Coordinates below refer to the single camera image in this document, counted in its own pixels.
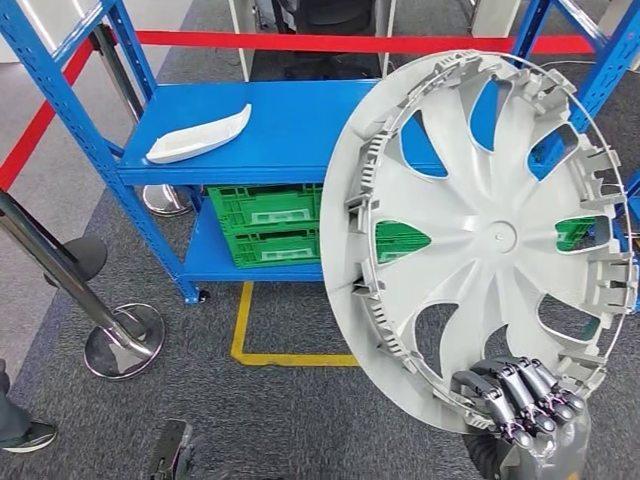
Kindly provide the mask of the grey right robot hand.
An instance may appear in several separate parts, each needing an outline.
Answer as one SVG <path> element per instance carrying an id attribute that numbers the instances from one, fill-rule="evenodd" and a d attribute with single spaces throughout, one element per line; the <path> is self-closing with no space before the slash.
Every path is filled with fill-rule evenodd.
<path id="1" fill-rule="evenodd" d="M 499 356 L 455 373 L 493 422 L 463 437 L 484 479 L 567 479 L 583 466 L 591 433 L 585 399 L 536 358 Z"/>

